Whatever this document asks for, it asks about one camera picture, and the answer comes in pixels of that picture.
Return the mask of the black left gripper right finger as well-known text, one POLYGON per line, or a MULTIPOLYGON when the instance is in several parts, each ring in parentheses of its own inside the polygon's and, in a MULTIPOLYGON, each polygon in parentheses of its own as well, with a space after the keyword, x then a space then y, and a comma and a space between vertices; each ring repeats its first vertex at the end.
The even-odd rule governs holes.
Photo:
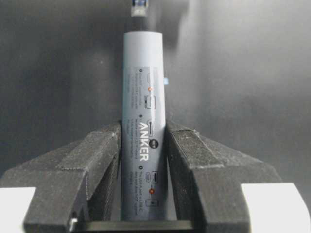
POLYGON ((250 217, 241 185, 280 183, 269 164, 167 122, 166 150, 179 220, 206 233, 248 233, 250 217))

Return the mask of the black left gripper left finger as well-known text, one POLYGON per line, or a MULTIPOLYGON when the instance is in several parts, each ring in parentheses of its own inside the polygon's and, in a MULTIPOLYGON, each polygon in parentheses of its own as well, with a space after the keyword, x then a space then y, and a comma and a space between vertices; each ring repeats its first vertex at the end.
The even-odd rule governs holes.
POLYGON ((108 221, 120 151, 114 123, 4 172, 1 232, 69 233, 74 222, 108 221))

